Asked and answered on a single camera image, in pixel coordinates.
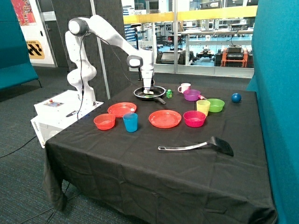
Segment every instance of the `yellow railing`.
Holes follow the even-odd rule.
[[[257,6],[246,6],[178,12],[178,21],[255,17],[256,11]],[[125,15],[123,20],[124,24],[166,22],[173,21],[174,14],[173,12],[169,12],[145,15]]]

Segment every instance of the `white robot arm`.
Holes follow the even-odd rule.
[[[88,18],[75,18],[70,20],[69,31],[65,34],[66,46],[69,52],[70,60],[74,62],[77,69],[68,75],[68,81],[71,85],[81,92],[84,85],[84,100],[86,104],[95,102],[93,88],[88,85],[88,81],[96,75],[96,69],[87,60],[82,38],[89,33],[95,34],[104,43],[118,46],[127,54],[127,64],[131,68],[141,68],[144,93],[151,94],[154,76],[154,56],[151,50],[135,49],[132,47],[106,20],[99,15]]]

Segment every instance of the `purple bowl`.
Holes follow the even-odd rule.
[[[198,90],[186,90],[184,91],[184,97],[185,97],[185,100],[188,100],[188,101],[196,101],[198,100],[198,95],[200,94],[200,91]]]

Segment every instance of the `yellow cup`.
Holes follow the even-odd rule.
[[[206,116],[209,113],[210,109],[210,101],[207,100],[199,100],[196,102],[197,111],[204,113]]]

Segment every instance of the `black spatula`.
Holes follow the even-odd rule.
[[[213,149],[219,153],[223,153],[226,155],[234,156],[234,151],[232,147],[222,139],[219,139],[215,136],[212,136],[209,141],[206,141],[201,144],[197,144],[194,146],[186,146],[186,147],[165,147],[165,146],[159,146],[158,149],[161,151],[184,151],[184,150],[192,150],[197,149],[199,147],[203,147],[206,145],[213,145],[216,147],[213,147]]]

